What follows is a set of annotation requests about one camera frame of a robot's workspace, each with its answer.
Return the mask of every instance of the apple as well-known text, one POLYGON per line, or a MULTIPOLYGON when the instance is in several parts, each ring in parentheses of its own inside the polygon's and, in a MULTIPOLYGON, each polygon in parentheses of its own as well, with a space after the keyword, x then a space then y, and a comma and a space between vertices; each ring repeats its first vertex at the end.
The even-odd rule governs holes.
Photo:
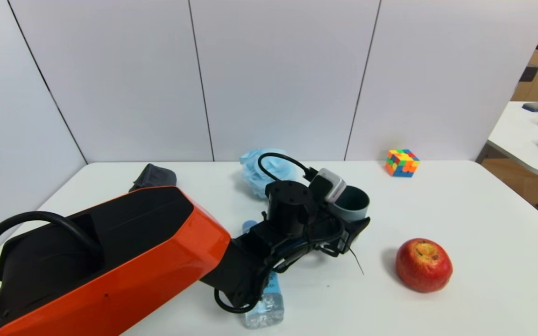
POLYGON ((429 239, 410 239, 397 250, 397 275, 416 291, 439 291, 450 281, 452 271, 448 253, 429 239))

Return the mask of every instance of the white wall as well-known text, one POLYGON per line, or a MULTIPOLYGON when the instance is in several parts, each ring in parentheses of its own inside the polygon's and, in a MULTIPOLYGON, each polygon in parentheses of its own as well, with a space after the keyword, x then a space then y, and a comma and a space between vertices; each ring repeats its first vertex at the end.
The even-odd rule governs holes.
POLYGON ((538 0, 382 0, 346 159, 476 159, 537 42, 538 0))
POLYGON ((11 0, 88 162, 211 161, 188 0, 11 0))
POLYGON ((378 0, 191 4, 215 159, 344 159, 378 0))
POLYGON ((0 221, 36 210, 84 164, 0 0, 0 221))

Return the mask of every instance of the rubik's cube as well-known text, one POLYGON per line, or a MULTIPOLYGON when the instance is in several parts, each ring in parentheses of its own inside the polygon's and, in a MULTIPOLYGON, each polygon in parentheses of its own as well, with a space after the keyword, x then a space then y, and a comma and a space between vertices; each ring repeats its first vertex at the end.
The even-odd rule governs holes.
POLYGON ((387 153, 385 169, 391 176, 411 178, 420 160, 408 149, 393 149, 387 153))

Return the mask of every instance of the white table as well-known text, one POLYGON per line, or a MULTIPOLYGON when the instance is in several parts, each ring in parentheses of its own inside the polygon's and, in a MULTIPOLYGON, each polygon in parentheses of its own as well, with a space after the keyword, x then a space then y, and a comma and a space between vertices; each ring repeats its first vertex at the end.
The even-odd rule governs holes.
MULTIPOLYGON (((261 219, 265 202, 248 196, 236 162, 165 162, 178 186, 237 236, 261 219)), ((95 163, 78 172, 41 210, 62 215, 125 193, 144 163, 95 163)), ((312 162, 371 198, 369 227, 348 253, 311 254, 280 274, 285 319, 250 331, 222 311, 197 282, 125 335, 538 336, 538 212, 480 165, 424 161, 412 178, 391 178, 378 162, 312 162), (430 238, 446 248, 454 274, 442 291, 421 294, 398 281, 397 248, 430 238)), ((15 233, 38 226, 28 223, 15 233)))
POLYGON ((508 103, 487 144, 538 175, 538 112, 523 109, 524 103, 508 103))

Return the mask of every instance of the blue plastic bag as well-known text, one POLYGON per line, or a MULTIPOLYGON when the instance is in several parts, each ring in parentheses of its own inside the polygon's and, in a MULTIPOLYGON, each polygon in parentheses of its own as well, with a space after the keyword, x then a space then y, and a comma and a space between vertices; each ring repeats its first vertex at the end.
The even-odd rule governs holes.
MULTIPOLYGON (((273 182, 273 179, 261 171, 258 165, 258 160, 264 153, 280 153, 286 155, 281 149, 254 149, 240 157, 242 165, 242 178, 247 181, 252 189, 252 193, 259 198, 267 199, 265 196, 265 187, 273 182)), ((263 167, 276 178, 281 180, 295 180, 296 166, 278 157, 265 157, 263 159, 263 167)))

